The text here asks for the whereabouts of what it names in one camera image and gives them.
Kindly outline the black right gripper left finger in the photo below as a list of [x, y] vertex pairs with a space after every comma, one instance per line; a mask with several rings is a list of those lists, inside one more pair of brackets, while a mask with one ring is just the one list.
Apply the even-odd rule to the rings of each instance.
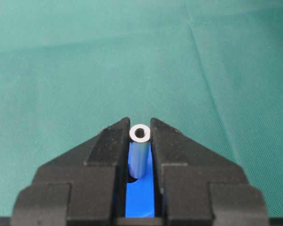
[[130, 119], [40, 166], [16, 200], [13, 226], [109, 226], [125, 215]]

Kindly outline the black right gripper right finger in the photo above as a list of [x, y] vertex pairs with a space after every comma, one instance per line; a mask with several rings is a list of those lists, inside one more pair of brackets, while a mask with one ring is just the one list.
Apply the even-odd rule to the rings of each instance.
[[168, 226], [267, 226], [262, 192], [241, 166], [152, 118], [156, 212]]

